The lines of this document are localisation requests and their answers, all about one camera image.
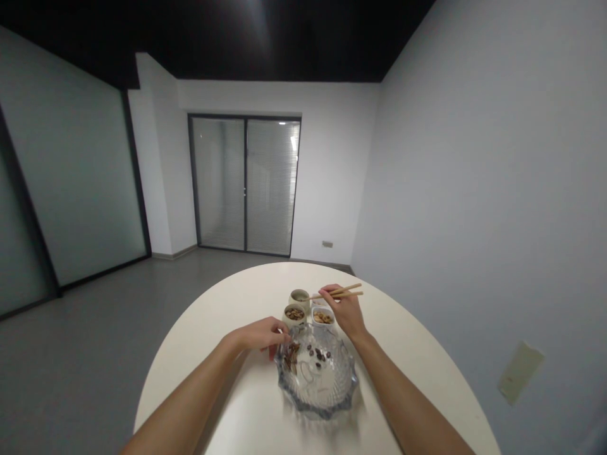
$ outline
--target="white oval table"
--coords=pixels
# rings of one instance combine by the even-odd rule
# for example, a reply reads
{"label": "white oval table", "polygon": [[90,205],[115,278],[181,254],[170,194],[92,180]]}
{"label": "white oval table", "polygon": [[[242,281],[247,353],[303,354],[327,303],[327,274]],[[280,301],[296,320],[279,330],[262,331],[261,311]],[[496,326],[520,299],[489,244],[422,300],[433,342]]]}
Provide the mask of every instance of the white oval table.
{"label": "white oval table", "polygon": [[[162,342],[141,393],[135,429],[229,331],[266,316],[280,319],[293,289],[362,282],[369,331],[390,358],[460,432],[477,455],[499,454],[476,397],[453,360],[406,309],[370,284],[320,265],[280,262],[243,270],[198,297]],[[348,344],[346,336],[340,332]],[[400,449],[355,355],[358,399],[346,420],[310,422],[278,388],[267,354],[242,357],[199,444],[208,454],[399,454]]]}

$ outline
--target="floor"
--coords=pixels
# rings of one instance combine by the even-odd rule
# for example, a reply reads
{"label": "floor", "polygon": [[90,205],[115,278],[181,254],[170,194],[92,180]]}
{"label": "floor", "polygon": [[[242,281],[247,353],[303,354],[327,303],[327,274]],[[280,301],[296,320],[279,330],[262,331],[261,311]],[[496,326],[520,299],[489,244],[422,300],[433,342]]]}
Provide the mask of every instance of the floor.
{"label": "floor", "polygon": [[147,259],[0,322],[0,453],[118,453],[183,311],[225,277],[285,260],[202,248]]}

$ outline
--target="black frame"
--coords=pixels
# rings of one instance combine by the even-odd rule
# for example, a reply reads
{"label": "black frame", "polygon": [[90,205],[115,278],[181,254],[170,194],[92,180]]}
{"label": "black frame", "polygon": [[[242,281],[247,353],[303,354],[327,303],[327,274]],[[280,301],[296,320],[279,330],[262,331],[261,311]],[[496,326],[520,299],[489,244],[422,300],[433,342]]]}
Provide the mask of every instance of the black frame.
{"label": "black frame", "polygon": [[135,264],[144,259],[148,259],[152,256],[152,245],[150,242],[150,232],[147,225],[147,216],[145,213],[145,202],[144,202],[144,192],[141,185],[141,175],[139,173],[139,161],[137,160],[137,148],[135,145],[135,133],[133,131],[133,122],[131,117],[131,110],[128,103],[128,93],[127,91],[121,91],[121,99],[123,105],[123,112],[125,115],[125,123],[126,123],[126,134],[128,137],[128,145],[131,155],[131,164],[133,166],[133,177],[135,178],[135,191],[137,192],[137,200],[139,205],[139,216],[141,220],[141,227],[144,234],[145,241],[145,255],[135,258],[133,260],[127,261],[123,264],[115,265],[107,270],[102,270],[96,274],[90,275],[88,277],[84,277],[77,281],[60,285],[57,279],[57,275],[55,273],[54,267],[52,265],[51,256],[44,240],[44,236],[42,234],[42,229],[40,228],[40,224],[38,222],[38,218],[36,216],[34,210],[34,204],[30,197],[29,191],[27,189],[27,184],[25,182],[25,177],[23,176],[23,172],[21,171],[21,166],[19,165],[19,161],[17,155],[15,153],[15,148],[13,146],[13,142],[10,137],[10,133],[8,131],[8,127],[6,126],[6,122],[4,121],[4,115],[2,113],[2,109],[0,107],[0,140],[6,142],[6,146],[2,147],[4,153],[2,153],[3,158],[6,162],[9,174],[11,176],[11,182],[15,189],[15,193],[18,195],[20,199],[20,205],[25,214],[26,222],[28,224],[28,230],[31,231],[32,241],[34,243],[34,247],[37,249],[40,257],[40,262],[42,264],[43,270],[45,272],[45,277],[47,279],[47,283],[49,288],[52,290],[52,294],[48,298],[44,298],[40,301],[33,302],[28,305],[24,305],[20,308],[16,308],[15,310],[11,310],[5,314],[0,315],[0,321],[7,319],[11,316],[17,315],[24,311],[27,311],[35,306],[38,306],[42,303],[45,303],[49,300],[53,300],[55,298],[59,298],[63,296],[63,292],[69,289],[75,288],[81,284],[92,281],[94,279],[100,278],[102,276],[108,275],[112,272],[115,272],[120,269],[124,269],[129,265]]}
{"label": "black frame", "polygon": [[[243,250],[235,250],[233,248],[221,248],[219,246],[205,246],[201,245],[200,238],[200,213],[198,210],[198,183],[196,180],[196,157],[194,151],[194,136],[193,136],[193,120],[194,118],[207,118],[207,119],[226,119],[226,120],[243,120],[244,127],[244,160],[245,160],[245,179],[244,179],[244,194],[243,197],[245,199],[244,207],[245,207],[245,216],[244,216],[244,224],[245,224],[245,238],[244,238],[244,249]],[[247,128],[249,120],[268,120],[268,121],[296,121],[299,122],[299,137],[300,140],[297,144],[297,165],[295,166],[295,196],[293,197],[293,220],[291,221],[291,241],[289,242],[289,254],[282,255],[277,253],[262,253],[262,252],[250,252],[247,251],[247,144],[248,144],[248,136],[247,136]],[[238,253],[248,253],[248,254],[259,254],[265,256],[276,256],[276,257],[291,257],[291,250],[293,248],[293,223],[295,222],[295,201],[297,199],[297,181],[299,175],[299,150],[301,145],[301,137],[302,137],[302,118],[301,117],[293,117],[293,116],[261,116],[261,115],[230,115],[230,114],[198,114],[194,112],[188,112],[188,136],[190,138],[190,166],[192,170],[192,188],[194,191],[194,214],[196,217],[196,240],[199,248],[208,248],[210,250],[222,250],[222,251],[231,251]]]}

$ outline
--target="hand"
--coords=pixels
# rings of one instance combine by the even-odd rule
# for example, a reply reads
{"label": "hand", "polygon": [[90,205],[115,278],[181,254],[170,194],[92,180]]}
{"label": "hand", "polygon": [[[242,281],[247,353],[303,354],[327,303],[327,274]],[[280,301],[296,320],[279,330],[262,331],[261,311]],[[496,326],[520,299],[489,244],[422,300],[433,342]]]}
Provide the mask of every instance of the hand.
{"label": "hand", "polygon": [[362,319],[362,312],[360,311],[358,297],[342,297],[340,301],[335,301],[333,297],[329,295],[330,291],[334,291],[335,289],[340,289],[342,287],[343,286],[340,286],[339,284],[329,284],[318,292],[322,297],[324,297],[325,301],[333,310],[333,313],[335,313],[337,323],[340,325],[346,335],[352,340],[353,338],[364,336],[368,334],[368,332],[367,328],[365,327],[365,322]]}
{"label": "hand", "polygon": [[236,329],[228,334],[228,337],[235,339],[240,349],[265,351],[270,348],[270,360],[274,360],[277,345],[291,341],[286,324],[272,316]]}

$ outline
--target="cup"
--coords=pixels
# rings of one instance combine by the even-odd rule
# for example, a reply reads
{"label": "cup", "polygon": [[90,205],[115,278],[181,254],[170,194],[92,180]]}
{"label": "cup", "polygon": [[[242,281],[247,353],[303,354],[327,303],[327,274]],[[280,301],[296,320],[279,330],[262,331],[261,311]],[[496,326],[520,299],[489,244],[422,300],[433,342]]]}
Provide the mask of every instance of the cup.
{"label": "cup", "polygon": [[310,300],[310,307],[314,308],[315,306],[320,306],[320,307],[323,307],[323,308],[329,308],[329,304],[322,297],[320,297],[319,299]]}
{"label": "cup", "polygon": [[[289,316],[286,315],[288,310],[291,310],[292,308],[296,308],[297,310],[300,310],[302,312],[302,317],[300,317],[299,319],[291,319]],[[296,325],[303,325],[305,324],[305,310],[304,308],[299,305],[298,303],[291,303],[290,305],[287,305],[285,307],[285,310],[283,311],[283,322],[286,324],[286,326],[289,328],[289,330],[291,330],[291,327],[294,327]]]}
{"label": "cup", "polygon": [[[314,319],[314,315],[316,313],[323,313],[327,316],[330,316],[331,323],[325,324],[323,322],[317,322]],[[328,306],[313,306],[312,307],[312,325],[314,325],[316,327],[327,327],[328,329],[333,329],[335,327],[335,314],[333,313],[332,309],[330,309]]]}
{"label": "cup", "polygon": [[289,305],[297,304],[303,307],[305,314],[310,312],[310,301],[306,300],[310,294],[303,289],[295,289],[289,295]]}

